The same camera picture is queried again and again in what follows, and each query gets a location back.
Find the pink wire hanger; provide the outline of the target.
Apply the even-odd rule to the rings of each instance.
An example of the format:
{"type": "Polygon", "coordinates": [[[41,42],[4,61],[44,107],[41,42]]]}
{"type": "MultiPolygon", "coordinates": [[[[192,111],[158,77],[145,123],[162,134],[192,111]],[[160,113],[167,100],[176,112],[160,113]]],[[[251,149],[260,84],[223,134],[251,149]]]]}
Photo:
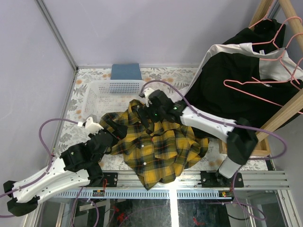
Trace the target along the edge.
{"type": "Polygon", "coordinates": [[[240,82],[226,79],[224,86],[243,93],[253,99],[283,107],[292,97],[303,89],[303,81],[256,80],[240,82]]]}

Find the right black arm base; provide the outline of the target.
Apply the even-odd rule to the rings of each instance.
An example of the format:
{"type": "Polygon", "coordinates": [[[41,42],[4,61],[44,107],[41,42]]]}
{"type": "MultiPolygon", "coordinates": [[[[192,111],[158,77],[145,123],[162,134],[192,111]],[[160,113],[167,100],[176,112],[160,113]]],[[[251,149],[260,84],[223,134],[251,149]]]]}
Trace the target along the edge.
{"type": "Polygon", "coordinates": [[[243,188],[243,178],[242,174],[237,172],[231,178],[226,178],[219,173],[219,171],[201,171],[200,172],[201,181],[198,185],[203,188],[243,188]]]}

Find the yellow plaid shirt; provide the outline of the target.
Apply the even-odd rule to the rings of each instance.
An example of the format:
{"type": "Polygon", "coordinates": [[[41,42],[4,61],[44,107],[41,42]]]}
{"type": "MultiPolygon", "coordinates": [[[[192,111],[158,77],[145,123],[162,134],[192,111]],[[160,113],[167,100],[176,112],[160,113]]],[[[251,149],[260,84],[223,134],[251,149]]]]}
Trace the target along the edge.
{"type": "Polygon", "coordinates": [[[208,151],[209,139],[197,138],[191,127],[166,120],[142,124],[137,109],[139,100],[129,102],[124,112],[106,113],[100,125],[113,132],[107,121],[127,126],[127,135],[112,148],[112,155],[122,154],[124,162],[134,170],[146,190],[157,183],[170,183],[183,170],[199,162],[208,151]]]}

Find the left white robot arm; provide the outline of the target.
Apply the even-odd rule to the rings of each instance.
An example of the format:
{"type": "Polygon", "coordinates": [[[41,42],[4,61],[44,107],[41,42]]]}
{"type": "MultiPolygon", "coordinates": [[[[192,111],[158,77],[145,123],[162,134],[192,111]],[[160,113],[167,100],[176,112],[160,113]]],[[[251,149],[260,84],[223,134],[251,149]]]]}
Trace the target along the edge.
{"type": "Polygon", "coordinates": [[[32,176],[3,184],[4,195],[10,198],[7,208],[12,217],[29,214],[39,204],[69,189],[97,187],[103,183],[104,174],[99,162],[126,137],[127,126],[107,120],[106,124],[112,128],[109,131],[96,121],[94,115],[76,124],[85,128],[88,141],[70,146],[32,176]]]}

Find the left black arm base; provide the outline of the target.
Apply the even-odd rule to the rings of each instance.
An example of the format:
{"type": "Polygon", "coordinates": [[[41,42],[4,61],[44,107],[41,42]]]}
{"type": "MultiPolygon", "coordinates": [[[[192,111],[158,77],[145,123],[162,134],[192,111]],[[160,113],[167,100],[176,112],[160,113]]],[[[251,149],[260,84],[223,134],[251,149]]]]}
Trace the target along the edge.
{"type": "Polygon", "coordinates": [[[103,172],[100,166],[92,166],[87,170],[90,187],[117,187],[118,173],[103,172]]]}

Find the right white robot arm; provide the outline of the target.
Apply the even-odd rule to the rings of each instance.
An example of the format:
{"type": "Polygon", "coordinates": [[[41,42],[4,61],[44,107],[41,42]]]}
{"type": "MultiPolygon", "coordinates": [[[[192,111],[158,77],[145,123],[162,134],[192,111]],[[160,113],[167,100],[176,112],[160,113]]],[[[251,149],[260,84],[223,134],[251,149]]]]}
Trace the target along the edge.
{"type": "Polygon", "coordinates": [[[234,174],[247,163],[258,143],[246,119],[235,121],[220,118],[185,101],[173,102],[163,91],[149,87],[143,89],[139,96],[145,100],[144,106],[137,111],[145,127],[148,127],[148,121],[168,121],[199,129],[226,143],[227,158],[216,172],[216,182],[220,186],[225,187],[232,182],[234,174]]]}

